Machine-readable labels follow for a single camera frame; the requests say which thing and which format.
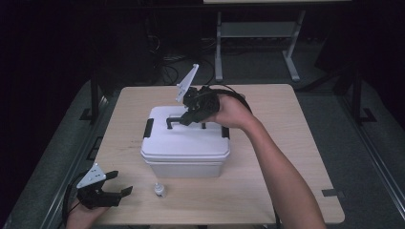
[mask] forearm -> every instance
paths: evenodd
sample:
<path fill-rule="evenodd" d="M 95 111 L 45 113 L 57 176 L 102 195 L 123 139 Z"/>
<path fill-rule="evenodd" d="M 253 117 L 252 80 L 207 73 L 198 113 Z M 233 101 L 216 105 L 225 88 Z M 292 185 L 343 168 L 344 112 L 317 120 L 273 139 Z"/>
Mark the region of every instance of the forearm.
<path fill-rule="evenodd" d="M 256 118 L 243 128 L 249 137 L 273 205 L 286 228 L 325 228 L 310 188 Z"/>

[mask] metal stand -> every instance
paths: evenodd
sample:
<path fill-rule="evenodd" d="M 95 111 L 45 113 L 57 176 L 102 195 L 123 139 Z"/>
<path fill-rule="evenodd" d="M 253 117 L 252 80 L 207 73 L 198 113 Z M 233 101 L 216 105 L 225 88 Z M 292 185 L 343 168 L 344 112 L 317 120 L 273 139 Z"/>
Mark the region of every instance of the metal stand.
<path fill-rule="evenodd" d="M 294 82 L 300 81 L 300 76 L 291 59 L 297 43 L 305 11 L 301 10 L 295 22 L 222 22 L 221 12 L 218 12 L 217 20 L 217 48 L 215 53 L 215 79 L 222 82 L 223 65 L 221 59 L 222 37 L 290 37 L 291 43 L 283 57 L 286 61 L 289 74 Z"/>

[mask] hand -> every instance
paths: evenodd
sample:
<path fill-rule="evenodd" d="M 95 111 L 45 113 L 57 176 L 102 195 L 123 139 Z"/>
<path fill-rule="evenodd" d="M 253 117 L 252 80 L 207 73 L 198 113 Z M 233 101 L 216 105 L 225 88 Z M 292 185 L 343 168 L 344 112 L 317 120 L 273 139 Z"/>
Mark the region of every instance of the hand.
<path fill-rule="evenodd" d="M 219 95 L 220 110 L 203 122 L 216 122 L 228 128 L 245 130 L 256 117 L 236 98 L 229 95 Z"/>
<path fill-rule="evenodd" d="M 71 212 L 68 217 L 68 223 L 66 228 L 74 228 L 74 229 L 88 229 L 90 228 L 93 223 L 104 214 L 109 207 L 98 207 L 95 209 L 88 209 L 81 203 L 79 203 L 78 199 L 72 203 Z"/>

